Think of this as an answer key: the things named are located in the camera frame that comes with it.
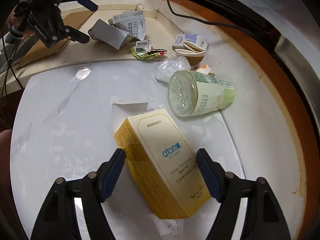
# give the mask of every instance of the metal screw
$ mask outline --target metal screw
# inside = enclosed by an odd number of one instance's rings
[[[88,177],[90,178],[90,179],[93,179],[93,178],[95,178],[97,176],[97,173],[95,172],[95,171],[91,171],[91,172],[89,172],[89,174],[88,174]]]
[[[56,183],[57,184],[61,184],[61,183],[63,183],[64,182],[64,178],[57,178],[56,179]]]
[[[266,179],[263,178],[263,177],[260,177],[260,178],[258,178],[258,182],[261,183],[261,184],[265,184]]]
[[[225,176],[226,176],[227,178],[229,178],[229,179],[233,179],[234,176],[235,176],[235,174],[234,174],[233,172],[231,172],[231,171],[227,171],[227,172],[225,173]]]

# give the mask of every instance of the blue gripper pad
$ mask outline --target blue gripper pad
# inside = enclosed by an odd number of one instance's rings
[[[96,10],[98,10],[98,5],[96,5],[91,0],[77,0],[77,2],[92,12],[95,12]]]
[[[113,190],[115,189],[116,183],[124,166],[125,154],[121,149],[116,150],[116,152],[111,157],[108,162],[107,174],[102,178],[102,193],[101,199],[105,201],[107,198],[111,197]]]
[[[207,188],[210,192],[210,195],[213,198],[215,198],[218,202],[221,202],[222,195],[220,193],[219,181],[215,176],[213,170],[210,168],[208,162],[204,158],[204,155],[201,149],[197,152],[196,162],[202,174],[202,177],[204,178],[204,182],[206,183]]]

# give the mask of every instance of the trash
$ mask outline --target trash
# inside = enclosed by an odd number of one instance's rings
[[[168,83],[171,76],[178,70],[191,70],[186,57],[175,56],[162,61],[155,70],[155,78]]]
[[[114,15],[108,22],[110,25],[138,37],[141,41],[145,38],[146,20],[144,11],[126,11]]]
[[[204,58],[206,50],[190,41],[182,42],[184,49],[176,49],[177,56],[185,56],[192,67],[197,66]]]
[[[203,65],[199,67],[196,72],[200,72],[203,74],[207,74],[209,76],[215,76],[216,74],[212,71],[212,69],[209,67],[209,65]]]
[[[137,41],[136,46],[131,48],[132,55],[137,59],[153,59],[167,53],[165,49],[154,49],[151,41]]]
[[[129,42],[139,41],[139,38],[129,32],[117,29],[101,19],[99,19],[93,27],[88,30],[90,37],[96,41],[104,41],[115,49],[120,49]]]
[[[183,49],[184,46],[182,43],[184,41],[190,41],[191,43],[204,50],[206,50],[208,47],[207,40],[199,34],[180,34],[174,39],[172,49]]]
[[[234,98],[235,89],[229,81],[195,71],[177,71],[168,85],[169,106],[182,117],[226,108]]]
[[[114,136],[160,219],[188,218],[210,198],[196,153],[164,108],[126,118]]]

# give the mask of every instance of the food wrapper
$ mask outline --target food wrapper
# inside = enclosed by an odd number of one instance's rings
[[[185,49],[183,45],[185,41],[189,41],[203,50],[206,50],[208,47],[207,40],[199,34],[179,34],[174,39],[172,49]]]
[[[136,46],[131,48],[132,55],[137,59],[153,59],[167,53],[165,49],[154,49],[151,41],[137,41]]]
[[[144,11],[126,11],[122,14],[114,15],[108,22],[117,29],[138,37],[141,41],[145,38],[146,20]]]

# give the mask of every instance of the white paper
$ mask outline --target white paper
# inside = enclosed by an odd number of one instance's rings
[[[112,17],[113,25],[123,31],[138,37],[141,41],[146,35],[146,20],[144,11],[127,11]]]

